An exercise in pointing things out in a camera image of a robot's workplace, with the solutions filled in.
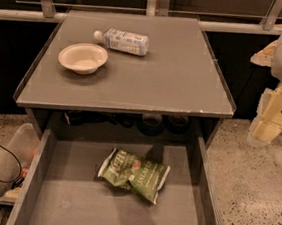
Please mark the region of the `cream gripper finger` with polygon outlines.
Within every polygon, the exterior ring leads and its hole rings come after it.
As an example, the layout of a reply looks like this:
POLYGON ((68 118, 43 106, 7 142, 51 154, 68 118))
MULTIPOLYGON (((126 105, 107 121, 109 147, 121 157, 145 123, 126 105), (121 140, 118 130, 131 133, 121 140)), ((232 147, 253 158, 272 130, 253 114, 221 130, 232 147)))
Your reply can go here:
POLYGON ((268 44, 265 48, 258 51, 251 56, 250 62, 257 64, 258 66, 272 66, 272 57, 274 55, 274 50, 277 47, 277 41, 273 41, 268 44))
POLYGON ((270 144, 282 132, 282 84, 265 89, 260 97, 256 117, 250 124, 247 141, 254 147, 270 144))

